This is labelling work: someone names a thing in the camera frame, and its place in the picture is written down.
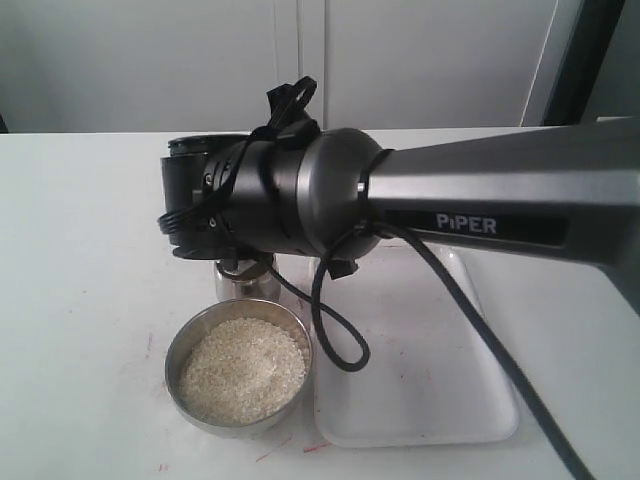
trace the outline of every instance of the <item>silver metal arm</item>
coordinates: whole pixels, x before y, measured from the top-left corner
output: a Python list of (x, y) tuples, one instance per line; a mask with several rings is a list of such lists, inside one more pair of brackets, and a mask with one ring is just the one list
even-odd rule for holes
[(593, 264), (640, 313), (640, 121), (393, 151), (368, 198), (425, 240)]

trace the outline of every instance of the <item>power cord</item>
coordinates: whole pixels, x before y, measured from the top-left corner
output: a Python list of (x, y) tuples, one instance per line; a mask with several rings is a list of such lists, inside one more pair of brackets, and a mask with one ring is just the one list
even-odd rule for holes
[[(506, 372), (515, 387), (518, 389), (520, 395), (527, 404), (527, 407), (529, 407), (529, 410), (538, 422), (538, 425), (540, 425), (540, 428), (549, 440), (549, 443), (551, 443), (551, 446), (557, 453), (558, 457), (560, 457), (560, 460), (567, 468), (567, 470), (571, 473), (573, 478), (575, 478), (576, 480), (595, 480), (595, 477), (591, 474), (582, 459), (580, 459), (567, 437), (565, 437), (564, 433), (551, 415), (551, 412), (549, 412), (546, 405), (533, 388), (533, 385), (531, 385), (531, 382), (529, 381), (527, 376), (524, 374), (520, 366), (502, 344), (500, 339), (493, 333), (491, 328), (489, 328), (487, 323), (482, 318), (482, 315), (478, 313), (469, 298), (462, 291), (458, 283), (451, 276), (449, 271), (438, 259), (438, 257), (436, 257), (434, 253), (429, 250), (429, 248), (424, 243), (422, 243), (422, 241), (415, 235), (415, 233), (413, 233), (409, 229), (385, 222), (376, 221), (371, 223), (370, 225), (367, 225), (366, 227), (364, 227), (364, 229), (362, 226), (357, 226), (349, 230), (347, 233), (342, 235), (342, 237), (340, 237), (320, 258), (320, 263), (318, 264), (315, 275), (313, 277), (311, 296), (294, 287), (291, 283), (285, 280), (282, 275), (280, 275), (277, 270), (274, 269), (271, 265), (267, 267), (269, 269), (269, 272), (278, 282), (282, 284), (283, 287), (292, 292), (294, 295), (300, 297), (302, 300), (311, 304), (311, 316), (313, 320), (313, 326), (316, 331), (316, 336), (318, 338), (320, 346), (327, 354), (329, 359), (341, 370), (347, 372), (357, 372), (359, 370), (362, 370), (366, 366), (370, 358), (369, 346), (360, 332), (358, 332), (358, 330), (342, 315), (320, 301), (322, 284), (326, 276), (325, 274), (327, 272), (329, 262), (334, 257), (336, 252), (339, 251), (340, 247), (342, 247), (350, 239), (363, 234), (391, 235), (401, 238), (402, 240), (407, 242), (418, 255), (420, 255), (420, 257), (433, 269), (440, 281), (442, 281), (445, 288), (451, 294), (460, 310), (462, 310), (462, 312), (465, 314), (473, 328), (476, 330), (476, 332), (478, 332), (478, 335), (480, 335), (491, 353), (495, 356), (502, 369)], [(353, 363), (347, 362), (334, 350), (324, 329), (321, 314), (322, 311), (326, 312), (334, 319), (336, 319), (336, 321), (338, 321), (340, 325), (342, 325), (351, 335), (353, 335), (356, 342), (362, 349), (362, 356), (358, 361)]]

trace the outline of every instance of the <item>white cabinet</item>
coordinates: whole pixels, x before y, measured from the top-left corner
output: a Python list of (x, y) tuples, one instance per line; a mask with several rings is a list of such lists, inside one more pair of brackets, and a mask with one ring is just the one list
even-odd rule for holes
[(248, 130), (310, 74), (327, 128), (537, 124), (580, 0), (4, 0), (12, 131)]

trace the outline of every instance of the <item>red stain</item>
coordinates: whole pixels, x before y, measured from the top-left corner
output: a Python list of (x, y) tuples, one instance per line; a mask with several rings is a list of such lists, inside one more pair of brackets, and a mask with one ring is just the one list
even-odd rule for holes
[(330, 442), (321, 443), (320, 445), (314, 445), (313, 447), (307, 447), (302, 449), (302, 453), (311, 453), (316, 452), (324, 447), (329, 447), (331, 445)]
[(149, 332), (149, 339), (147, 340), (147, 353), (144, 358), (149, 358), (149, 354), (151, 353), (151, 344), (153, 343), (153, 333)]
[(289, 443), (291, 441), (291, 439), (293, 438), (293, 435), (289, 435), (289, 437), (278, 444), (278, 446), (276, 448), (274, 448), (273, 450), (271, 450), (270, 452), (265, 453), (264, 455), (262, 455), (261, 457), (256, 458), (256, 463), (258, 463), (261, 460), (264, 460), (265, 458), (267, 458), (269, 455), (271, 455), (273, 452), (275, 452), (276, 450), (278, 450), (281, 447), (284, 447), (287, 443)]

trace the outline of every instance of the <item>white plastic tray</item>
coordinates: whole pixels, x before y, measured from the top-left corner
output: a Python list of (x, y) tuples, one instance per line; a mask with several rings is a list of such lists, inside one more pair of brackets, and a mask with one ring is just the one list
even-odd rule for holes
[[(478, 306), (458, 254), (432, 246)], [(315, 418), (343, 447), (491, 442), (518, 425), (511, 385), (439, 279), (396, 240), (359, 261), (360, 270), (325, 281), (322, 299), (349, 319), (371, 347), (364, 370), (345, 373), (316, 344)], [(325, 316), (347, 360), (360, 350)]]

